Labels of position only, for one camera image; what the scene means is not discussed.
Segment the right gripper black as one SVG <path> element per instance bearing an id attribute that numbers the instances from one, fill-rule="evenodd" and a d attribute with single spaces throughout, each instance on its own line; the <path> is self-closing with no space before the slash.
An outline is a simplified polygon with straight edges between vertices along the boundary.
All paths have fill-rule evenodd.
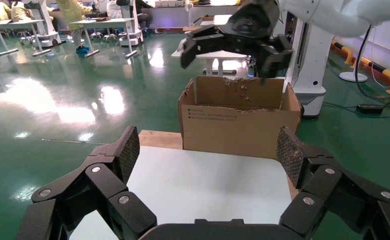
<path id="1" fill-rule="evenodd" d="M 240 36 L 270 38 L 279 17 L 277 0 L 245 1 L 225 25 L 204 25 L 187 34 L 180 56 L 181 68 L 186 69 L 198 55 L 216 51 L 244 56 L 238 43 Z M 288 68 L 293 53 L 290 41 L 281 34 L 267 41 L 253 41 L 246 50 L 253 59 L 253 76 L 261 78 L 262 83 Z"/>

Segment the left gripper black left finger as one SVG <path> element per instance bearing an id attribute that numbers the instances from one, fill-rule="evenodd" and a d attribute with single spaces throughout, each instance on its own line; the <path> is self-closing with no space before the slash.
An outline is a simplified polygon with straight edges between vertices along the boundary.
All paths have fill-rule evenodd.
<path id="1" fill-rule="evenodd" d="M 127 186 L 140 153 L 138 130 L 125 129 L 75 170 L 37 189 L 16 234 L 20 240 L 68 240 L 83 218 L 98 212 L 118 239 L 139 239 L 155 214 Z"/>

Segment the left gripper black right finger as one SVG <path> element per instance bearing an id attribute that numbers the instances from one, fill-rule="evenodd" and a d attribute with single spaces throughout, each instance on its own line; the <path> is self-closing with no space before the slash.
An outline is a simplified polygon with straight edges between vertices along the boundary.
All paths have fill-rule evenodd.
<path id="1" fill-rule="evenodd" d="M 286 126 L 276 154 L 298 190 L 280 217 L 281 226 L 309 240 L 331 212 L 364 240 L 390 240 L 390 189 L 345 169 L 326 149 L 303 143 Z"/>

